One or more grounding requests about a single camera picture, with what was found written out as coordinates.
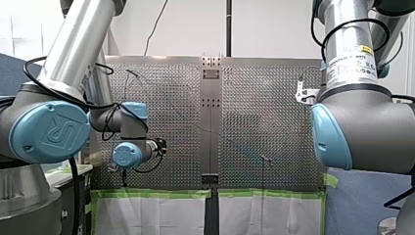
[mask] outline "black pole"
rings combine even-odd
[[[226,0],[226,57],[232,57],[232,0]]]

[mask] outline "robotic arm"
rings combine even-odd
[[[379,23],[372,31],[366,21],[353,22],[367,19],[373,6]],[[395,104],[391,92],[378,85],[378,72],[385,69],[383,63],[415,2],[324,0],[317,7],[328,35],[327,87],[312,107],[318,160],[343,169],[412,173],[415,107]]]
[[[164,141],[147,140],[147,106],[125,102],[117,109],[108,76],[95,66],[96,61],[105,63],[101,47],[113,16],[124,5],[124,0],[71,4],[37,77],[40,84],[24,84],[13,105],[1,112],[0,141],[9,143],[0,149],[1,156],[30,164],[62,162],[84,145],[90,126],[120,132],[124,143],[115,148],[114,161],[121,167],[135,167],[165,149]],[[89,116],[81,109],[85,107]]]
[[[68,15],[37,79],[26,72],[31,82],[16,98],[0,97],[2,234],[61,233],[61,193],[49,189],[39,164],[72,158],[91,126],[120,133],[113,160],[122,168],[166,151],[164,140],[147,138],[147,106],[114,103],[109,78],[96,66],[105,64],[102,44],[126,0],[61,2]]]

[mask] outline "green tape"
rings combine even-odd
[[[94,197],[94,194],[91,191],[91,205],[92,205],[92,212],[91,212],[91,216],[92,216],[92,229],[91,229],[91,234],[95,235],[95,226],[97,223],[96,217],[97,217],[97,211],[98,211],[98,197]]]
[[[322,199],[325,197],[323,192],[318,193],[302,193],[285,190],[260,190],[260,189],[219,189],[219,197],[221,198],[238,198],[238,197],[254,197],[266,196],[275,198],[297,198],[297,199]]]
[[[91,204],[85,205],[85,214],[92,212]]]
[[[326,186],[337,188],[338,183],[339,183],[339,179],[336,176],[329,174],[329,173],[324,173],[324,184]]]
[[[157,198],[157,199],[205,199],[210,197],[210,190],[181,190],[166,191],[153,189],[107,189],[91,190],[92,208],[92,234],[96,232],[96,217],[98,211],[98,200],[116,198]]]
[[[327,195],[321,198],[321,217],[320,217],[320,234],[324,235],[326,233],[326,203],[327,203]]]

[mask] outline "label sticker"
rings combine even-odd
[[[372,50],[372,48],[368,47],[368,46],[355,46],[355,47],[348,47],[343,49],[344,52],[350,52],[350,53],[354,53],[354,52],[366,52],[369,53],[370,55],[374,55],[374,52]]]
[[[336,57],[330,61],[327,68],[329,82],[333,84],[339,80],[377,80],[375,58],[368,53],[359,52]]]

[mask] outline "black cable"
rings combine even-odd
[[[13,104],[13,101],[9,101],[9,102],[2,102],[0,103],[0,109],[3,109],[5,107],[9,107]]]
[[[136,169],[136,168],[132,168],[132,169],[137,173],[150,173],[150,172],[154,171],[155,169],[157,169],[159,167],[159,165],[161,164],[161,162],[162,162],[162,155],[158,154],[158,156],[159,156],[159,161],[151,169],[148,169],[148,170],[139,170],[139,169]]]
[[[376,19],[370,19],[370,18],[365,18],[365,19],[357,19],[357,20],[352,20],[352,21],[348,21],[345,23],[341,23],[337,26],[335,26],[332,30],[330,30],[329,33],[327,33],[326,37],[323,40],[323,46],[321,47],[321,57],[323,58],[324,63],[326,63],[326,54],[325,54],[325,49],[326,49],[326,43],[329,41],[330,37],[335,34],[339,29],[341,29],[342,27],[346,26],[347,24],[353,24],[353,23],[362,23],[362,22],[368,22],[368,23],[373,23],[373,24],[377,24],[379,25],[381,28],[383,28],[385,30],[386,33],[386,37],[385,37],[385,41],[382,43],[381,46],[379,46],[378,48],[374,49],[375,52],[379,51],[380,49],[382,49],[383,47],[385,47],[390,38],[391,38],[391,32],[388,29],[388,26]]]
[[[400,207],[397,206],[393,206],[393,204],[409,197],[410,195],[412,195],[415,192],[415,187],[412,187],[410,189],[408,189],[406,192],[400,194],[399,196],[387,201],[386,203],[384,203],[384,207],[385,208],[389,208],[389,209],[395,209],[395,210],[400,210]]]
[[[314,31],[314,21],[315,21],[315,18],[317,16],[317,10],[318,10],[317,6],[318,6],[318,2],[319,1],[314,1],[314,5],[312,7],[310,31],[311,31],[312,39],[315,41],[315,43],[317,43],[317,45],[319,45],[320,47],[324,47],[323,43],[321,43],[317,39],[317,36],[315,35],[315,31]]]
[[[130,110],[128,110],[128,108],[126,108],[123,104],[119,104],[125,111],[127,111],[129,114],[133,115],[137,120],[139,120],[144,127],[146,128],[146,133],[149,132],[149,126],[147,125],[147,123],[145,121],[143,121],[141,118],[139,118],[138,116],[136,116],[133,112],[131,112]]]
[[[72,182],[73,182],[73,228],[72,235],[78,234],[79,228],[79,217],[80,217],[80,180],[78,176],[78,171],[76,167],[75,158],[69,159],[70,171],[72,173]]]
[[[122,180],[122,187],[124,187],[124,188],[128,187],[128,184],[127,184],[127,170],[126,169],[122,170],[121,180]]]
[[[104,125],[104,128],[103,128],[103,131],[101,132],[101,139],[103,140],[103,141],[109,141],[109,140],[111,140],[114,136],[115,136],[115,131],[112,131],[111,129],[110,129],[110,122],[111,122],[111,120],[113,119],[113,117],[114,117],[114,115],[115,115],[115,112],[117,111],[119,109],[119,104],[116,104],[115,106],[114,106],[114,108],[109,112],[109,113],[107,113],[107,116],[105,117],[105,125]],[[107,132],[107,130],[109,131],[109,132],[111,132],[111,135],[110,135],[110,137],[105,137],[105,133]]]
[[[35,58],[35,59],[32,59],[32,60],[29,60],[29,61],[25,62],[24,65],[23,65],[23,72],[24,72],[24,74],[32,82],[34,82],[36,85],[38,85],[40,88],[42,88],[45,92],[49,93],[51,96],[53,96],[55,98],[58,98],[58,99],[61,99],[63,101],[66,101],[66,102],[75,104],[75,105],[77,105],[79,107],[88,108],[88,109],[106,109],[106,108],[112,107],[114,105],[114,104],[110,104],[110,105],[107,105],[107,106],[88,105],[88,104],[85,104],[85,103],[83,103],[81,101],[78,101],[78,100],[76,100],[74,98],[69,98],[69,97],[67,97],[65,95],[62,95],[59,92],[56,92],[53,89],[50,89],[50,88],[46,87],[45,85],[43,85],[42,82],[40,82],[39,80],[37,80],[36,78],[33,77],[33,75],[28,71],[27,67],[30,66],[33,63],[36,63],[36,62],[39,62],[39,61],[44,61],[44,60],[46,60],[46,58],[47,57]]]
[[[162,5],[161,11],[159,13],[159,16],[157,17],[156,23],[155,23],[155,25],[153,27],[153,31],[152,31],[152,33],[150,33],[149,37],[147,38],[147,44],[146,44],[146,50],[144,51],[144,56],[147,56],[147,51],[149,50],[150,39],[153,37],[153,34],[156,31],[156,27],[157,27],[157,25],[159,23],[159,20],[161,18],[162,13],[164,12],[164,8],[165,8],[165,5],[167,5],[167,2],[168,2],[168,0],[165,0],[164,5]]]
[[[400,32],[400,45],[399,45],[399,49],[397,49],[396,53],[394,54],[394,56],[388,60],[386,63],[384,63],[383,65],[381,65],[382,67],[387,66],[388,64],[390,64],[392,61],[394,61],[394,59],[396,59],[396,57],[399,55],[400,51],[403,48],[403,31]]]
[[[408,96],[408,95],[391,95],[391,97],[394,98],[394,99],[408,100],[408,101],[412,101],[413,103],[415,103],[415,97],[413,97],[413,96]]]
[[[101,68],[104,68],[104,69],[107,69],[109,71],[109,72],[106,72],[107,75],[114,74],[114,69],[111,68],[111,67],[109,67],[109,66],[106,66],[106,65],[103,65],[103,64],[99,64],[99,63],[95,63],[95,66],[101,67]]]

